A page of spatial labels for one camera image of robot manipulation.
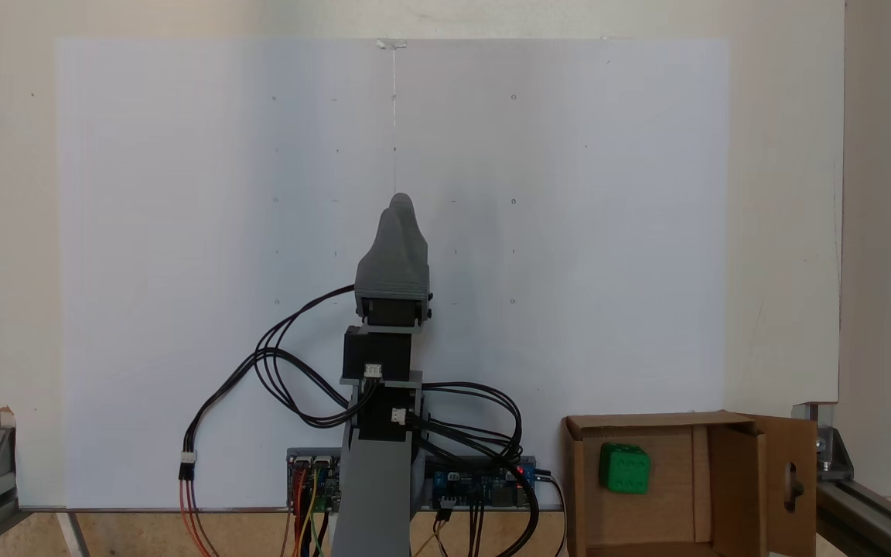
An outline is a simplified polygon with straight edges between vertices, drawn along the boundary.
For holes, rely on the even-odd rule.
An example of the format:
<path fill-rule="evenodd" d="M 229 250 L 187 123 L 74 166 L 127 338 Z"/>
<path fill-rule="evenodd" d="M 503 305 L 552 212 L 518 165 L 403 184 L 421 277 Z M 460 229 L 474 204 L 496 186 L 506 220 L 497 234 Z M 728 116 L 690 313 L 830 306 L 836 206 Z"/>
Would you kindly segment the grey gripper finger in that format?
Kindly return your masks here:
<path fill-rule="evenodd" d="M 381 213 L 374 243 L 362 258 L 364 263 L 403 263 L 407 261 L 402 207 L 389 207 Z"/>
<path fill-rule="evenodd" d="M 411 258 L 418 263 L 428 261 L 428 243 L 425 240 L 411 197 L 406 193 L 396 193 L 390 201 L 389 208 L 398 220 L 401 228 L 401 236 L 405 247 L 411 253 Z"/>

